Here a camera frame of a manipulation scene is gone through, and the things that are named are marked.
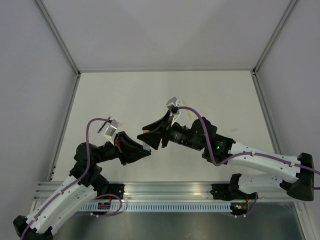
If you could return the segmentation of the orange highlighter pen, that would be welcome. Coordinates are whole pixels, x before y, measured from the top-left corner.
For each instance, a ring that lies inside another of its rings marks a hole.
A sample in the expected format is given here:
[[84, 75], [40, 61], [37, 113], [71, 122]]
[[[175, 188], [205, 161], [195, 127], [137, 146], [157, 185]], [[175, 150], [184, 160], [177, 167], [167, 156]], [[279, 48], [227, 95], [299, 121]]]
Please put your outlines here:
[[145, 142], [142, 144], [143, 150], [147, 151], [149, 153], [151, 153], [151, 148], [148, 144], [146, 144]]

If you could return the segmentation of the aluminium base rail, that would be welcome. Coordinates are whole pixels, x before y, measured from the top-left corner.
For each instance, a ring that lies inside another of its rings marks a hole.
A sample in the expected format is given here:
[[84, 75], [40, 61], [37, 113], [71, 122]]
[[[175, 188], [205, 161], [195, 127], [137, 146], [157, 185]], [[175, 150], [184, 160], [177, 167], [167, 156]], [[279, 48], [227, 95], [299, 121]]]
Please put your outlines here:
[[[33, 201], [44, 202], [57, 190], [61, 181], [39, 182]], [[124, 184], [123, 200], [128, 202], [221, 202], [211, 195], [212, 184], [227, 182], [110, 182]], [[258, 190], [258, 202], [302, 202], [288, 196], [284, 191]]]

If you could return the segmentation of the yellow pen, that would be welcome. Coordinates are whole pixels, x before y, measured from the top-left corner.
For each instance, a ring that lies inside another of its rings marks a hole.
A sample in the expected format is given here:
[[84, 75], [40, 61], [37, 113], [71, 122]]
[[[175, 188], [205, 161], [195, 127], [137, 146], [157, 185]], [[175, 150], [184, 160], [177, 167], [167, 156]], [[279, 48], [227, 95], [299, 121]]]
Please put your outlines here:
[[[186, 103], [186, 101], [185, 101], [183, 98], [181, 99], [181, 102], [183, 103], [183, 106], [184, 106], [184, 107], [187, 107], [187, 106], [188, 106], [187, 103]], [[191, 121], [191, 120], [192, 120], [192, 116], [191, 116], [191, 113], [190, 113], [189, 110], [186, 110], [186, 115], [188, 116], [189, 120]]]

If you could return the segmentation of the purple ink refill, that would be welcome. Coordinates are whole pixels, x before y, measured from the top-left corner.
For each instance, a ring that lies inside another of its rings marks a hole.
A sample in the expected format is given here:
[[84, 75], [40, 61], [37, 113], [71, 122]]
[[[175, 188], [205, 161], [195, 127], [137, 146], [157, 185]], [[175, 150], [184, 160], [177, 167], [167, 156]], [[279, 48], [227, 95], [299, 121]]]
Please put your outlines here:
[[101, 127], [98, 129], [98, 131], [97, 131], [98, 134], [104, 129], [104, 127], [106, 126], [106, 124], [109, 122], [110, 118], [111, 118], [111, 117], [108, 117], [108, 118], [104, 121], [104, 123], [101, 125]]

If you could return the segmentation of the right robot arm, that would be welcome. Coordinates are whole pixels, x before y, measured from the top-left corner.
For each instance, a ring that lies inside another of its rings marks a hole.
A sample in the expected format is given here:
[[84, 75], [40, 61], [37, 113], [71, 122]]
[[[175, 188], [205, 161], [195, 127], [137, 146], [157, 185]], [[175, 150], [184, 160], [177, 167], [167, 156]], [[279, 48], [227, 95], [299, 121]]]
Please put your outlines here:
[[201, 151], [202, 158], [216, 167], [241, 166], [260, 171], [260, 174], [235, 173], [228, 184], [228, 194], [235, 199], [259, 192], [285, 192], [300, 201], [314, 200], [315, 169], [312, 155], [298, 156], [267, 153], [217, 134], [212, 125], [197, 111], [191, 127], [176, 122], [168, 111], [161, 119], [143, 127], [137, 139], [157, 150], [169, 142]]

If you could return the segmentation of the left frame post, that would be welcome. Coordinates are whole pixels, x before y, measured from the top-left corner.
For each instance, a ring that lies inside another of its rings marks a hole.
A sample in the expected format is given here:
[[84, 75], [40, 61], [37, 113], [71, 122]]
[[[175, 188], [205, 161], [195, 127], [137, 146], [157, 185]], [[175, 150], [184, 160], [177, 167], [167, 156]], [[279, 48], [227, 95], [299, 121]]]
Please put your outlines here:
[[79, 77], [81, 75], [81, 71], [79, 70], [77, 64], [75, 63], [70, 51], [68, 50], [67, 45], [65, 44], [65, 41], [63, 40], [61, 34], [59, 33], [59, 30], [54, 22], [54, 20], [51, 17], [51, 14], [49, 13], [47, 7], [45, 6], [44, 2], [42, 0], [33, 0], [32, 1], [34, 5], [36, 6], [38, 12], [42, 16], [45, 24], [47, 25], [49, 31], [53, 35], [53, 38], [55, 39], [62, 55], [64, 56], [66, 62], [71, 67], [72, 71], [74, 72], [76, 77]]

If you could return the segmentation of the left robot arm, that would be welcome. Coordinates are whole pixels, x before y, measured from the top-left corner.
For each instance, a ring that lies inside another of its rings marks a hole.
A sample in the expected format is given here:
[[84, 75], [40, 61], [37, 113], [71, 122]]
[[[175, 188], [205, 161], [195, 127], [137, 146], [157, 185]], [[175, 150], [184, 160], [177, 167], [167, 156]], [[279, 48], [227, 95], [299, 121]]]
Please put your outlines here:
[[130, 139], [125, 132], [116, 134], [115, 143], [96, 146], [81, 143], [75, 152], [75, 165], [59, 188], [35, 211], [19, 215], [13, 221], [22, 240], [51, 240], [58, 229], [83, 205], [98, 199], [122, 202], [122, 189], [112, 189], [102, 176], [99, 163], [119, 159], [122, 165], [151, 155], [149, 149]]

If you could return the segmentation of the right frame post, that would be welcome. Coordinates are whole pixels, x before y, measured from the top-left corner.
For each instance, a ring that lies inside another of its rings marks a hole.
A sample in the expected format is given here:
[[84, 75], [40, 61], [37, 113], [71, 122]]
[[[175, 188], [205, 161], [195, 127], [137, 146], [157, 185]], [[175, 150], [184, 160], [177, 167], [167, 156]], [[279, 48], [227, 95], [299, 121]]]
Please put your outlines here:
[[299, 0], [290, 0], [283, 11], [276, 27], [274, 28], [270, 38], [268, 39], [261, 55], [259, 56], [254, 68], [252, 69], [252, 73], [256, 75], [260, 68], [262, 67], [266, 57], [268, 56], [270, 50], [272, 49], [273, 45], [276, 43], [278, 37], [280, 36], [282, 30], [284, 29], [286, 23], [288, 22], [290, 16], [292, 15], [294, 9], [296, 8]]

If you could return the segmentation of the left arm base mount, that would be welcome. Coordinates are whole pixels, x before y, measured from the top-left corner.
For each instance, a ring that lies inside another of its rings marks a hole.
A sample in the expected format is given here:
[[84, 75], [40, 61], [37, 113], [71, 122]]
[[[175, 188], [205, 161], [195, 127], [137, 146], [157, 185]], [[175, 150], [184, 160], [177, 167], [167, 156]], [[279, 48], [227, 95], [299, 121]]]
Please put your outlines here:
[[117, 198], [113, 196], [115, 195], [122, 200], [124, 193], [125, 193], [125, 185], [123, 183], [110, 183], [108, 185], [106, 198], [109, 201], [116, 200]]

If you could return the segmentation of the frame post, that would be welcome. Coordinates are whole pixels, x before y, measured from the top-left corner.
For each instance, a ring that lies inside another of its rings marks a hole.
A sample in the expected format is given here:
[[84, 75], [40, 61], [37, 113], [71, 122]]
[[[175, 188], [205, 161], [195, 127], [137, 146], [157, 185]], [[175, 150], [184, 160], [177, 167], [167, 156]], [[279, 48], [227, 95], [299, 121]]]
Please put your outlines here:
[[59, 33], [59, 30], [54, 22], [54, 20], [51, 17], [51, 14], [49, 13], [47, 7], [45, 6], [44, 2], [42, 0], [33, 0], [32, 1], [34, 5], [36, 6], [38, 12], [42, 16], [45, 24], [47, 25], [49, 31], [53, 35], [53, 38], [55, 39], [62, 55], [64, 56], [66, 62], [71, 67], [72, 71], [74, 72], [76, 77], [79, 77], [81, 75], [81, 71], [79, 70], [77, 64], [75, 63], [70, 51], [68, 50], [67, 45], [65, 44], [65, 41], [63, 40], [61, 34]]
[[290, 16], [292, 15], [294, 9], [296, 8], [299, 0], [290, 0], [283, 11], [276, 27], [274, 28], [270, 38], [268, 39], [261, 55], [259, 56], [254, 68], [252, 69], [252, 73], [256, 75], [260, 68], [262, 67], [266, 57], [268, 56], [270, 50], [272, 49], [273, 45], [276, 43], [278, 37], [280, 36], [282, 30], [284, 29], [286, 23], [288, 22]]

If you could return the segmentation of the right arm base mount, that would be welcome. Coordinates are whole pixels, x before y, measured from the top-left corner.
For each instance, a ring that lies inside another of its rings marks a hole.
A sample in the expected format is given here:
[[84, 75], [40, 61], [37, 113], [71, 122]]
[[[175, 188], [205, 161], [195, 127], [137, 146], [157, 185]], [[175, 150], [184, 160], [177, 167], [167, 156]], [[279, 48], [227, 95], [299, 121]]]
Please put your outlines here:
[[214, 200], [232, 201], [232, 200], [254, 200], [255, 193], [244, 193], [239, 190], [238, 185], [229, 183], [214, 183], [211, 185], [210, 194]]

